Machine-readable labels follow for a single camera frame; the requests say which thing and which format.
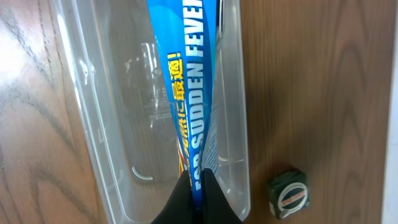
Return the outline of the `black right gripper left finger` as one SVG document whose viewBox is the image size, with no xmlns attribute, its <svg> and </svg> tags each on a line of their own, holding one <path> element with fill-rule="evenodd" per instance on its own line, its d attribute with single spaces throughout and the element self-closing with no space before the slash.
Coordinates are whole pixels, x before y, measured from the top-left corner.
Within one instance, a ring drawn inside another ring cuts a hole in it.
<svg viewBox="0 0 398 224">
<path fill-rule="evenodd" d="M 192 187 L 188 171 L 183 171 L 165 207 L 152 224 L 191 224 L 193 219 Z"/>
</svg>

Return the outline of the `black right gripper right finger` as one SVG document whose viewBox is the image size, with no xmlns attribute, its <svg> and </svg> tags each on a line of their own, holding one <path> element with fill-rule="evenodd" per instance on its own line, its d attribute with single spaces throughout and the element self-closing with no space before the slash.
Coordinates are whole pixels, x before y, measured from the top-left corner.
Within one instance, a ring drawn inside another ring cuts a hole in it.
<svg viewBox="0 0 398 224">
<path fill-rule="evenodd" d="M 224 193 L 210 169 L 204 169 L 202 177 L 202 223 L 243 224 L 230 207 Z"/>
</svg>

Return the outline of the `green square box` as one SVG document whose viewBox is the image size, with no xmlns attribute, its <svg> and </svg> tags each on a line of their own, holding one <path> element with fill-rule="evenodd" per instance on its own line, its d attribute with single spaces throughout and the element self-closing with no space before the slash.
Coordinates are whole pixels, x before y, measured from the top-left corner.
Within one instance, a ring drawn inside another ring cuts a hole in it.
<svg viewBox="0 0 398 224">
<path fill-rule="evenodd" d="M 270 211 L 281 220 L 310 205 L 307 175 L 290 169 L 267 181 Z"/>
</svg>

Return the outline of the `blue fever patch box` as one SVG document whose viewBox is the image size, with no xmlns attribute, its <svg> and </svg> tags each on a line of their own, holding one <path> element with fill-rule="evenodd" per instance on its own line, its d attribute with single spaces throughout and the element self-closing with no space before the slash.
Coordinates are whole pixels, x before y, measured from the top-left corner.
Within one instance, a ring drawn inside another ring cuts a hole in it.
<svg viewBox="0 0 398 224">
<path fill-rule="evenodd" d="M 201 163 L 211 123 L 215 84 L 218 3 L 148 0 L 180 166 L 187 170 L 193 207 L 203 206 Z"/>
</svg>

